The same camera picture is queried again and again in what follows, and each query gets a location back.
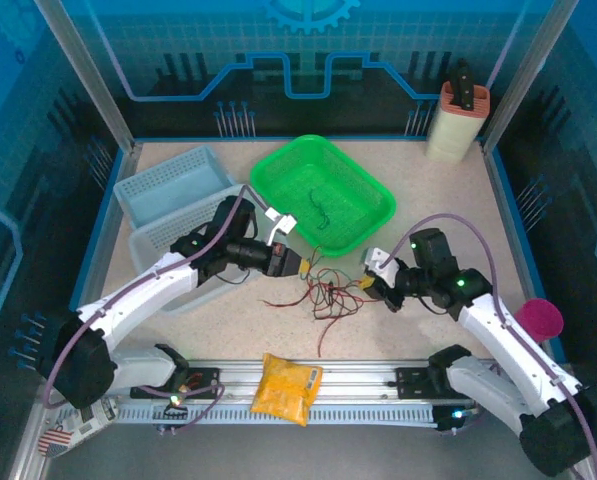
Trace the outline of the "aluminium mounting rail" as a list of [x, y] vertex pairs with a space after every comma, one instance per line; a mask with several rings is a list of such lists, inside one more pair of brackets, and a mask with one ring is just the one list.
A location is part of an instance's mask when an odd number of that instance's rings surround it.
[[[566, 370], [554, 362], [541, 368], [531, 355], [525, 355], [521, 363], [509, 361], [500, 366], [502, 375], [493, 371], [490, 362], [471, 355], [458, 345], [425, 362], [326, 362], [322, 366], [323, 377], [316, 401], [319, 404], [462, 401], [399, 399], [395, 370], [407, 367], [432, 367], [443, 371], [449, 385], [467, 399], [478, 402], [491, 398], [508, 399], [531, 413], [538, 413], [553, 402], [564, 401], [564, 388], [572, 394], [579, 390], [579, 381]], [[186, 399], [178, 392], [191, 367], [218, 368], [217, 397], [235, 404], [252, 402], [263, 371], [260, 361], [189, 362], [175, 359], [159, 348], [121, 350], [112, 359], [63, 363], [53, 387], [74, 408], [90, 406], [103, 397], [170, 401], [180, 408], [185, 403], [210, 401]]]

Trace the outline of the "white plastic basket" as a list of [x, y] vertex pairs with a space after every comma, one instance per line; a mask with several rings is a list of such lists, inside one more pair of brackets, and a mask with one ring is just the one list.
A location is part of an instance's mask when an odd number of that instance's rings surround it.
[[[221, 190], [133, 231], [129, 235], [129, 250], [136, 272], [142, 274], [151, 268], [179, 237], [209, 222], [219, 203], [228, 196], [237, 196], [242, 187], [242, 184], [237, 184]], [[261, 273], [255, 270], [246, 273], [230, 264], [218, 278], [213, 277], [199, 288], [177, 297], [164, 305], [161, 311], [169, 315], [182, 314], [260, 276]]]

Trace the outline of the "beige knife block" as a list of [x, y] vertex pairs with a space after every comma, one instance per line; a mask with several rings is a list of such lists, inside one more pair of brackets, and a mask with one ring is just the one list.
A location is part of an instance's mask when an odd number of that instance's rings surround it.
[[463, 110], [453, 105], [449, 81], [442, 85], [439, 101], [427, 135], [425, 156], [432, 161], [459, 163], [475, 141], [490, 113], [490, 92], [474, 86], [474, 109]]

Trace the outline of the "aluminium frame post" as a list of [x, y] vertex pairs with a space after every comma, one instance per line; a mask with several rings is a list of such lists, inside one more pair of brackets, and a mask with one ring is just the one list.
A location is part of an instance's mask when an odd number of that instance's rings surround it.
[[33, 0], [112, 137], [125, 154], [138, 145], [61, 0]]
[[551, 8], [545, 15], [485, 130], [483, 135], [485, 154], [493, 153], [578, 3], [579, 0], [553, 0]]

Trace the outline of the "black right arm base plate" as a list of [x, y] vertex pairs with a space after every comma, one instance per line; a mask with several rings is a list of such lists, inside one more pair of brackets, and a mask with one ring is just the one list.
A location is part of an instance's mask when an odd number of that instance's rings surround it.
[[399, 399], [449, 400], [467, 399], [450, 385], [446, 374], [432, 367], [397, 368], [396, 389]]

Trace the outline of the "green plastic basket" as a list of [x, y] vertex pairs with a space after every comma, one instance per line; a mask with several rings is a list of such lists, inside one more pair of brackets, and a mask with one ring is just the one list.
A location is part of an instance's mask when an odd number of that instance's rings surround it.
[[384, 185], [318, 135], [300, 136], [260, 160], [250, 183], [270, 206], [293, 215], [298, 233], [329, 257], [359, 247], [397, 208]]

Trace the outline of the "flag print paper packet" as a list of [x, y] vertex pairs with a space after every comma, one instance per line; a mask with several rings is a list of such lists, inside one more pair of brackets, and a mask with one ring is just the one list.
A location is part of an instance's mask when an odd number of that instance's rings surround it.
[[109, 397], [76, 409], [39, 437], [37, 450], [46, 458], [64, 455], [109, 427], [117, 420], [118, 414], [116, 400]]

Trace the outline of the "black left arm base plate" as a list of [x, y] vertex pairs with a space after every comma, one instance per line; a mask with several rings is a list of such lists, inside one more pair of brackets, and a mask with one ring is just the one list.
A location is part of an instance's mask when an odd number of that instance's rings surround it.
[[184, 377], [178, 392], [186, 399], [213, 400], [217, 397], [220, 370], [213, 367], [191, 367]]

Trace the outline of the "yellow snack packet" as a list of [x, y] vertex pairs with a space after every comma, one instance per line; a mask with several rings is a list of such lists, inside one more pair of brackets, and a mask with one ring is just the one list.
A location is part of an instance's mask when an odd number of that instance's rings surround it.
[[262, 377], [250, 412], [271, 415], [306, 427], [321, 386], [323, 368], [265, 353]]

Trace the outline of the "light blue plastic basket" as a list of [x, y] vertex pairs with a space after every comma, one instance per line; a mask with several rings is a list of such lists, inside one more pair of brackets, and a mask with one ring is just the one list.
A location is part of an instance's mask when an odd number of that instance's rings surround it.
[[138, 229], [234, 184], [214, 150], [201, 145], [117, 182], [114, 194]]

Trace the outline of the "magenta plastic cup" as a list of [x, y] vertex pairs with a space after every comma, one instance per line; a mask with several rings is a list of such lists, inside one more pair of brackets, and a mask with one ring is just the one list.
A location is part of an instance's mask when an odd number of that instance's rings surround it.
[[515, 313], [514, 318], [537, 343], [558, 337], [564, 328], [559, 309], [542, 298], [528, 300]]

